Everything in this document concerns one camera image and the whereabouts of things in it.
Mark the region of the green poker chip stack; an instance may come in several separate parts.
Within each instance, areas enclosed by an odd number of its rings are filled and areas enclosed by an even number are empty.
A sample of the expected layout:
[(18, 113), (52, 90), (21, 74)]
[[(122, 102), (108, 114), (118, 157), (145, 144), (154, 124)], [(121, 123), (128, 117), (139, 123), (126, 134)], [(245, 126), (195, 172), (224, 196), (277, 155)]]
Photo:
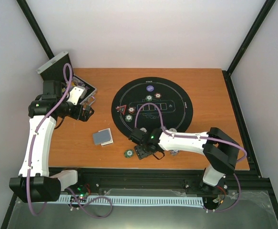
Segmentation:
[(134, 156), (134, 151), (131, 150), (131, 149), (127, 149), (125, 152), (124, 152), (124, 157), (125, 158), (131, 158)]

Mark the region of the white dealer button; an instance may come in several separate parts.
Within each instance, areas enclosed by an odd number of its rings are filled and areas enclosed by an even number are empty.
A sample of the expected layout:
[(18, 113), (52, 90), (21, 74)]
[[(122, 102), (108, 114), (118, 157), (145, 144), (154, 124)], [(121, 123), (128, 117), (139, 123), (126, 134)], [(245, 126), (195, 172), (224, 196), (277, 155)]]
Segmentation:
[(174, 129), (174, 128), (170, 128), (168, 131), (170, 131), (170, 132), (174, 132), (174, 133), (176, 133), (176, 132), (177, 132), (177, 130), (176, 130), (176, 129)]

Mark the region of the blue white poker chip stack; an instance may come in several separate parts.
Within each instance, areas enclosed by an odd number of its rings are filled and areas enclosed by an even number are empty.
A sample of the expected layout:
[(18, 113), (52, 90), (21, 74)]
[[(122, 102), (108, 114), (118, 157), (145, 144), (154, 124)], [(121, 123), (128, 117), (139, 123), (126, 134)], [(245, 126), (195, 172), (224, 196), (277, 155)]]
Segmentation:
[(170, 154), (173, 155), (173, 156), (176, 156), (176, 155), (179, 154), (179, 152), (180, 152), (179, 150), (171, 150)]

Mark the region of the red chip mat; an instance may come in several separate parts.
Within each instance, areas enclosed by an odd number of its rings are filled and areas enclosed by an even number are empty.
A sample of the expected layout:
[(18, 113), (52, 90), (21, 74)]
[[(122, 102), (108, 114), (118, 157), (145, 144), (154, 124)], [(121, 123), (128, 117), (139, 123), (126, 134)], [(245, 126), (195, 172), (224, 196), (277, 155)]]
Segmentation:
[(134, 107), (129, 107), (129, 108), (128, 108), (128, 112), (129, 112), (130, 114), (133, 114), (133, 113), (135, 112), (135, 108), (134, 108)]
[(156, 93), (154, 96), (156, 99), (160, 99), (162, 97), (160, 93)]

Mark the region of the green chip top mat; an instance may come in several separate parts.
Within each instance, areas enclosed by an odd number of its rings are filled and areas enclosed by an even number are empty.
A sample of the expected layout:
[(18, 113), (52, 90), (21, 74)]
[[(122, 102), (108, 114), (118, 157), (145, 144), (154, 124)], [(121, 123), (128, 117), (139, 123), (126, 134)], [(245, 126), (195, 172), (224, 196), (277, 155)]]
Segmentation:
[(145, 99), (146, 101), (150, 102), (153, 100), (153, 97), (151, 95), (148, 95)]

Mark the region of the red chip top mat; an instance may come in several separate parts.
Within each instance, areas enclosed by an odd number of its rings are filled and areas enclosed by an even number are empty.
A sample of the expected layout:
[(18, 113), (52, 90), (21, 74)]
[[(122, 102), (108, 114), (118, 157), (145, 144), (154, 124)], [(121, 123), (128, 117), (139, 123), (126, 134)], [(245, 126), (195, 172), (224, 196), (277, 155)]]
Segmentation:
[(160, 99), (162, 97), (160, 93), (156, 93), (154, 96), (156, 99)]

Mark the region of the purple round blind button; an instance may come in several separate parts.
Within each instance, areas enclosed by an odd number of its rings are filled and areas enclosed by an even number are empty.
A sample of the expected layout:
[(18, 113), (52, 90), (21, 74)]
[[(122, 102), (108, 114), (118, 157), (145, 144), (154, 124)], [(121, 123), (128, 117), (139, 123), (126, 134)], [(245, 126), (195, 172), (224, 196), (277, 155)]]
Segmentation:
[(153, 92), (154, 91), (154, 87), (152, 86), (152, 85), (148, 85), (147, 87), (146, 87), (146, 90), (148, 91), (148, 92)]

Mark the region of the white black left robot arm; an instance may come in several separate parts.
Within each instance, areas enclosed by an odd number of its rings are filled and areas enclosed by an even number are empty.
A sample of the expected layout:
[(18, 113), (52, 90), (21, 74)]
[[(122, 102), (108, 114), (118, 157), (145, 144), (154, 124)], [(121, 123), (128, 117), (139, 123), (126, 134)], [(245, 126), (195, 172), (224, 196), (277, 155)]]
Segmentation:
[(85, 188), (85, 179), (77, 170), (67, 169), (50, 176), (49, 152), (57, 119), (70, 117), (88, 121), (94, 110), (79, 103), (86, 89), (75, 86), (62, 89), (59, 81), (44, 81), (43, 93), (29, 105), (29, 140), (26, 155), (17, 177), (9, 182), (10, 189), (23, 202), (57, 201), (60, 193), (70, 187), (75, 192)]

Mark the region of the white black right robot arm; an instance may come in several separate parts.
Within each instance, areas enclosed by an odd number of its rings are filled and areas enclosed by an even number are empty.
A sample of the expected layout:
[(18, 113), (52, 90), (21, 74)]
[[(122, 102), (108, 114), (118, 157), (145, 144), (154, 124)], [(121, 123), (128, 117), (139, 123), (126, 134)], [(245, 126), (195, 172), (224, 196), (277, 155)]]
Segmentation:
[(145, 132), (135, 128), (129, 140), (135, 143), (136, 153), (140, 159), (156, 152), (186, 151), (204, 155), (209, 162), (202, 182), (211, 187), (218, 185), (225, 175), (235, 173), (236, 164), (247, 157), (239, 143), (221, 129), (212, 127), (208, 132), (180, 133), (166, 129)]

